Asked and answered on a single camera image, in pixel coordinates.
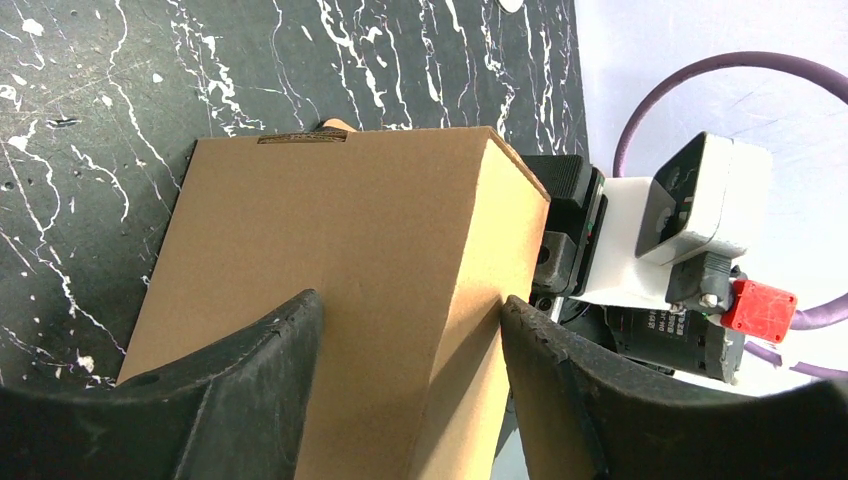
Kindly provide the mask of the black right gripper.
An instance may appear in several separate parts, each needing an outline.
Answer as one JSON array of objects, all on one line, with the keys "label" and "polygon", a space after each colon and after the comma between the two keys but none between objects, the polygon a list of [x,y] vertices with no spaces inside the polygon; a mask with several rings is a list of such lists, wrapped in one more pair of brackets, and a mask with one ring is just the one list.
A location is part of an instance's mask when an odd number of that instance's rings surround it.
[{"label": "black right gripper", "polygon": [[599,244],[627,233],[607,228],[609,199],[603,174],[579,155],[523,159],[551,197],[530,305],[553,322],[647,368],[729,383],[741,363],[744,337],[690,313],[585,300],[588,281],[623,259]]}]

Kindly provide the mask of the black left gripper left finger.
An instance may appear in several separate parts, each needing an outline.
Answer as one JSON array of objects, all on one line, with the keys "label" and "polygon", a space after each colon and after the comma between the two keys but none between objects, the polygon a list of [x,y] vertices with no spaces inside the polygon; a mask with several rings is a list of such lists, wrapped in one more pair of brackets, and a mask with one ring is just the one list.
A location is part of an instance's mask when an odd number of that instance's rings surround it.
[{"label": "black left gripper left finger", "polygon": [[255,323],[111,390],[1,391],[5,479],[291,479],[324,305]]}]

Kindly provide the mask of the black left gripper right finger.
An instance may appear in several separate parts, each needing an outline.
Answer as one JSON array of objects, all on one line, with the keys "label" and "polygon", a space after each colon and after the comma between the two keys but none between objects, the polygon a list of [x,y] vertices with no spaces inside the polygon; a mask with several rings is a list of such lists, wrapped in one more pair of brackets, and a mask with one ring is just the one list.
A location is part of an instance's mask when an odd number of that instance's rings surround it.
[{"label": "black left gripper right finger", "polygon": [[843,479],[847,384],[765,397],[681,382],[512,296],[502,345],[533,479]]}]

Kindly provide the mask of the brown cardboard box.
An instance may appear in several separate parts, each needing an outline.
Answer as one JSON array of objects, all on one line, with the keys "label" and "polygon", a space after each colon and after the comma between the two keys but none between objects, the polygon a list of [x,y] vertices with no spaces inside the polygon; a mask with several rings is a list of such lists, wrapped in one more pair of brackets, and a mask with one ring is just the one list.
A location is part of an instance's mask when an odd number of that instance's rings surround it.
[{"label": "brown cardboard box", "polygon": [[491,128],[200,140],[121,384],[324,304],[299,479],[486,479],[550,196]]}]

